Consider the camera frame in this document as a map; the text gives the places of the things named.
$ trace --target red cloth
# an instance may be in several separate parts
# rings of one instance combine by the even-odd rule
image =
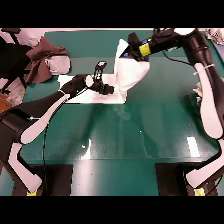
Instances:
[[[67,55],[67,52],[63,46],[55,47],[48,39],[41,37],[39,44],[26,55],[31,59],[31,71],[27,75],[26,82],[40,83],[52,77],[45,59],[55,55]]]

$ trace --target yellow label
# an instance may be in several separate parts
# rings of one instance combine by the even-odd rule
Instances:
[[[37,191],[34,191],[32,193],[27,192],[27,195],[26,196],[37,196]]]
[[[205,196],[204,188],[194,189],[195,196]]]
[[[147,55],[151,54],[151,51],[150,51],[148,43],[140,46],[139,50],[140,50],[142,56],[147,56]]]

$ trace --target yellow tape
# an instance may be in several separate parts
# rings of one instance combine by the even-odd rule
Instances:
[[[147,55],[151,54],[151,51],[150,51],[148,43],[140,46],[139,50],[140,50],[142,56],[147,56]]]
[[[205,196],[204,188],[194,189],[195,196]]]
[[[37,191],[34,192],[27,192],[26,196],[37,196]]]

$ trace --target table surface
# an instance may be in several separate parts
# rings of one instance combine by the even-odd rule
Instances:
[[[113,73],[119,39],[127,41],[131,32],[71,31],[45,36],[67,49],[69,75],[74,76],[93,73],[100,60],[108,63],[105,73]],[[133,32],[140,39],[152,35],[148,30]],[[222,60],[209,45],[218,71],[224,74]],[[187,61],[182,49],[168,54]],[[125,104],[66,104],[57,112],[47,133],[45,157],[49,164],[74,165],[71,195],[158,195],[155,163],[203,161],[218,152],[217,141],[206,135],[192,110],[192,89],[199,82],[193,72],[160,52],[150,56],[148,74],[128,91]],[[57,91],[57,78],[29,85],[24,102]],[[196,141],[199,157],[189,139]],[[42,142],[43,134],[23,147],[21,155],[28,163],[42,164]]]

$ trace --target robotic arm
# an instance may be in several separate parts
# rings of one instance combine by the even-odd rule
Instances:
[[[220,151],[199,166],[185,170],[183,177],[193,188],[217,179],[224,168],[224,83],[212,62],[211,52],[205,37],[195,28],[171,28],[164,31],[156,28],[151,38],[139,41],[135,33],[129,35],[129,46],[121,55],[132,55],[136,60],[159,51],[183,47],[190,64],[195,68],[202,86],[200,108],[206,133],[217,139]]]
[[[42,179],[22,159],[20,150],[45,130],[53,115],[67,100],[86,89],[104,95],[113,93],[114,87],[102,81],[106,64],[99,62],[94,75],[76,75],[56,93],[37,101],[22,103],[0,115],[0,160],[13,179],[21,182],[30,192],[41,186]]]

